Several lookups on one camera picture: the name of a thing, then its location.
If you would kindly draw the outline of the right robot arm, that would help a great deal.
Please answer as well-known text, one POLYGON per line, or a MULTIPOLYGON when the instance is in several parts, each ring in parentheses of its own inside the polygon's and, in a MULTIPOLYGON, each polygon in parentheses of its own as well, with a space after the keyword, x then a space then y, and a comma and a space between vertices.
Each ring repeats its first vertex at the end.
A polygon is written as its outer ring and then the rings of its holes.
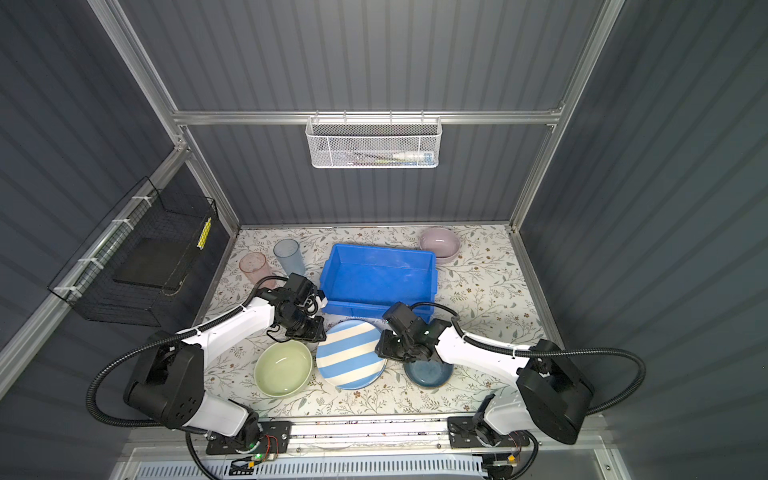
POLYGON ((562 444, 578 440, 594 387, 555 343, 504 345, 462 330, 456 315, 427 322, 404 303, 390 307, 383 319, 388 328, 375 347, 379 357, 463 366, 516 389, 515 396, 491 393, 481 402, 469 427, 481 445, 497 446, 531 428, 562 444))

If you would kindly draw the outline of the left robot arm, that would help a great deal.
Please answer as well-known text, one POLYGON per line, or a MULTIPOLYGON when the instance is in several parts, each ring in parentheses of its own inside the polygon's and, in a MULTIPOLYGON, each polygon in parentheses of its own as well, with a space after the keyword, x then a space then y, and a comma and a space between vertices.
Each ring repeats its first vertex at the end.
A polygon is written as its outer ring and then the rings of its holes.
POLYGON ((258 414, 205 389, 205 371, 229 348, 257 333, 283 329, 285 337, 306 343, 326 338, 320 310, 327 299, 309 279, 292 274, 276 288, 254 287, 243 303, 197 327, 187 337, 138 355, 124 402, 173 430, 200 430, 250 450, 261 441, 258 414))

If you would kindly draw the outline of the blue white striped plate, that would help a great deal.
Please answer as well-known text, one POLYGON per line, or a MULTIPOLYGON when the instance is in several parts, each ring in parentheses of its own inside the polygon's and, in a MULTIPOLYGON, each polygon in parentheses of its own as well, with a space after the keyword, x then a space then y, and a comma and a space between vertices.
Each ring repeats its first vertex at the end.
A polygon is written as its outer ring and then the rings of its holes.
POLYGON ((382 330, 365 320, 350 319, 332 327, 316 350, 320 376, 341 390, 359 390, 374 383, 387 361, 375 348, 382 330))

